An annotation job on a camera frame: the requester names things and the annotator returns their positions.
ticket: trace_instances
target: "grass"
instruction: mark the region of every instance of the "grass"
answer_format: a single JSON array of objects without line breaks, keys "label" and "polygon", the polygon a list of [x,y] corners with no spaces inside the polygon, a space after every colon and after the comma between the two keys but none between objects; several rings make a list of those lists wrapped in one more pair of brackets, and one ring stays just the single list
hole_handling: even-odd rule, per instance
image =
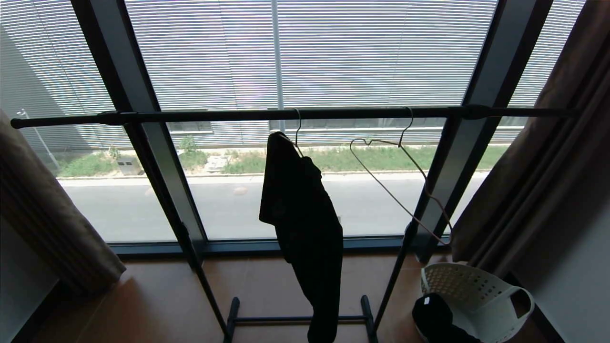
[{"label": "grass", "polygon": [[203,151],[188,151],[178,156],[182,168],[186,170],[194,170],[198,167],[203,168],[207,163],[207,154]]},{"label": "grass", "polygon": [[73,159],[72,161],[59,160],[60,170],[57,176],[98,176],[108,174],[118,169],[116,162],[104,153],[96,153]]},{"label": "grass", "polygon": [[[478,170],[491,169],[507,146],[488,146]],[[418,148],[406,147],[407,151],[417,161],[422,169],[427,170],[432,164],[436,146],[427,145]],[[415,164],[405,153],[395,147],[355,148],[358,158],[370,170],[417,170]],[[225,166],[223,173],[263,173],[265,171],[265,155],[260,152],[238,153],[230,152],[232,159]],[[303,154],[311,157],[316,166],[323,172],[353,172],[364,171],[348,148],[333,148],[328,150],[304,150]]]}]

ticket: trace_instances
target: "baseboard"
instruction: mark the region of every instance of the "baseboard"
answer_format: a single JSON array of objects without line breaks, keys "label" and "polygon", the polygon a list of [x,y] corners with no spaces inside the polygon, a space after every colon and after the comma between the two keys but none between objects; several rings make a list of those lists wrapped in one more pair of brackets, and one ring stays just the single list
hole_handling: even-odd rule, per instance
[{"label": "baseboard", "polygon": [[[509,284],[523,287],[521,282],[515,277],[513,273],[508,273],[504,280]],[[542,313],[537,304],[534,304],[534,312],[529,317],[532,322],[538,327],[538,330],[544,335],[544,338],[549,343],[565,343],[563,338],[559,335],[555,327],[548,321],[547,317]]]},{"label": "baseboard", "polygon": [[12,342],[31,342],[53,310],[55,310],[62,301],[68,299],[69,296],[70,289],[63,282],[58,281],[23,327],[21,327]]}]

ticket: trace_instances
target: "louvered facade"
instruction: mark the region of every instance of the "louvered facade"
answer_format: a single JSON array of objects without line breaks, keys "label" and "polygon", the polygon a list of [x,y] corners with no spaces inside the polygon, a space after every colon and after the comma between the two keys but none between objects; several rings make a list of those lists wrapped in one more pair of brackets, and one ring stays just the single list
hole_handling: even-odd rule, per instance
[{"label": "louvered facade", "polygon": [[[584,1],[555,0],[510,106],[532,106]],[[96,114],[113,109],[69,0],[2,0],[1,107],[10,117]],[[275,46],[270,0],[127,0],[163,110],[459,105],[496,2],[279,0]],[[410,143],[436,143],[439,123],[416,123]],[[523,121],[505,121],[510,142]],[[391,139],[398,128],[308,127],[300,141]],[[273,123],[214,122],[199,146],[264,145]],[[121,127],[38,129],[52,151],[131,148]],[[22,130],[35,150],[33,129]]]}]

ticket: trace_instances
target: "utility box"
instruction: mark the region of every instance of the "utility box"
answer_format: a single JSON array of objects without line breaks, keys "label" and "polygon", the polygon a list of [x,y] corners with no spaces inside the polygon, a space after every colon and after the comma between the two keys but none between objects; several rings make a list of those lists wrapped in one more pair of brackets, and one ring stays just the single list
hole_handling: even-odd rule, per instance
[{"label": "utility box", "polygon": [[140,175],[142,173],[140,161],[135,156],[119,157],[117,163],[123,175]]}]

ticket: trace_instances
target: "street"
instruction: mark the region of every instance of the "street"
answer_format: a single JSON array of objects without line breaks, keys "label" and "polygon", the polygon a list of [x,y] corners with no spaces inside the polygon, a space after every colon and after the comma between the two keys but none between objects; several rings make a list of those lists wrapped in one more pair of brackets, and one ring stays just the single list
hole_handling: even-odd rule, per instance
[{"label": "street", "polygon": [[[485,176],[475,174],[464,200],[472,197]],[[379,177],[403,205],[415,210],[423,185],[420,175]],[[106,242],[176,240],[147,179],[61,183]],[[275,237],[274,228],[258,220],[262,177],[189,178],[189,184],[209,239]],[[323,184],[344,236],[403,233],[409,215],[370,176],[330,175]],[[466,204],[460,202],[453,218]]]}]

